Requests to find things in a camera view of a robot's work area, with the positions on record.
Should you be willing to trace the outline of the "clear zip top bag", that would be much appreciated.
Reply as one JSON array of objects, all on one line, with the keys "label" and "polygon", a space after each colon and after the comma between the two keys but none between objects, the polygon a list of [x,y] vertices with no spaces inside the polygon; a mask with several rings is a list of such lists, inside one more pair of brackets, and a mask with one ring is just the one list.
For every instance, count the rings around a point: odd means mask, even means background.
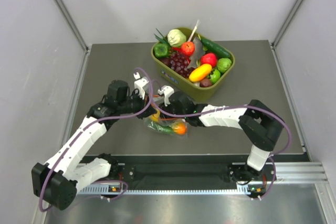
[{"label": "clear zip top bag", "polygon": [[155,113],[144,118],[144,125],[152,131],[173,135],[179,137],[186,137],[188,130],[188,123],[182,118],[174,118],[162,113],[157,108]]}]

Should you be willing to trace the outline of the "red fake tomato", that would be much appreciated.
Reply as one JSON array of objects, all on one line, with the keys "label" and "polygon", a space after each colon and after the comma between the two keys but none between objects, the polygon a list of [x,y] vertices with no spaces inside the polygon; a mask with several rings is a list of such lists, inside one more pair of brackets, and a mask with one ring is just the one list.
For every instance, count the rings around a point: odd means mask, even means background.
[{"label": "red fake tomato", "polygon": [[195,45],[192,41],[187,41],[181,45],[181,52],[190,57],[195,51]]}]

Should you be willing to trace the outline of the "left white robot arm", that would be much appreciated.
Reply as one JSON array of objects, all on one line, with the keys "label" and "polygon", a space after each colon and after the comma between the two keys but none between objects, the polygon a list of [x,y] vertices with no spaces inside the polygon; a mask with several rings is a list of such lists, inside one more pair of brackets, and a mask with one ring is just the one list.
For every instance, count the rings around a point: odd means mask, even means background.
[{"label": "left white robot arm", "polygon": [[44,164],[32,171],[33,191],[39,198],[39,210],[48,211],[43,203],[64,210],[85,187],[101,178],[114,180],[119,168],[113,158],[101,154],[85,166],[78,167],[95,142],[120,119],[144,118],[155,110],[151,107],[153,88],[148,78],[135,80],[133,92],[125,81],[114,80],[107,94],[94,104],[79,128],[65,145]]}]

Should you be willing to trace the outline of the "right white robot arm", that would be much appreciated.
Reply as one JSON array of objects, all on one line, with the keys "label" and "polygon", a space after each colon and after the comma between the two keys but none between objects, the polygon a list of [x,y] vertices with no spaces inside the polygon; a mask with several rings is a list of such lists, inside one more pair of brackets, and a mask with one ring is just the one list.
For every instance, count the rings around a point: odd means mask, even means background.
[{"label": "right white robot arm", "polygon": [[283,120],[259,100],[248,105],[229,108],[196,104],[181,91],[158,90],[163,98],[159,108],[163,115],[182,118],[194,127],[232,127],[244,131],[252,143],[245,167],[232,172],[232,180],[250,182],[264,174],[264,165],[273,152],[284,128]]}]

